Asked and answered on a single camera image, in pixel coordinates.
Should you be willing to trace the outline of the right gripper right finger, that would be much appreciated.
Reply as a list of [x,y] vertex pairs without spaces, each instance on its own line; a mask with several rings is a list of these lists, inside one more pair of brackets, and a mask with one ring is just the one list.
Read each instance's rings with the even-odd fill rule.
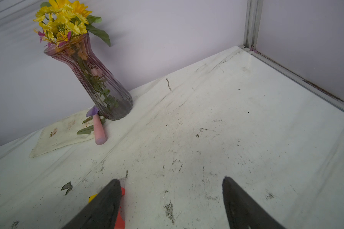
[[225,177],[223,200],[231,229],[283,229],[236,181]]

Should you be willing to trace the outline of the red arch wood block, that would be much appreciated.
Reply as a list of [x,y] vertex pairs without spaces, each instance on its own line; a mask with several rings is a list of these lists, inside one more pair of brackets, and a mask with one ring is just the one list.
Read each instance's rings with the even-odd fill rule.
[[118,215],[116,218],[116,223],[115,223],[114,229],[125,229],[125,226],[126,226],[125,220],[123,218],[123,211],[122,211],[123,197],[124,197],[125,193],[126,193],[125,189],[121,188],[121,202],[119,205]]

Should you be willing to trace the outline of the yellow arch wood block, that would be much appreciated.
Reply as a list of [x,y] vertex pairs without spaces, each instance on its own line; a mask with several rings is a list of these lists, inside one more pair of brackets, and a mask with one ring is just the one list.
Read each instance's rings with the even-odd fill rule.
[[90,196],[89,199],[88,199],[88,202],[90,203],[96,196],[97,196],[97,194],[94,194],[94,195]]

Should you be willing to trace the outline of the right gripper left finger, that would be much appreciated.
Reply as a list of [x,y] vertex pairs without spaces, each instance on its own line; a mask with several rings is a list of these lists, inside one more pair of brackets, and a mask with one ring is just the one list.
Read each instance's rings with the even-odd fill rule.
[[63,229],[115,228],[122,191],[118,179],[113,179]]

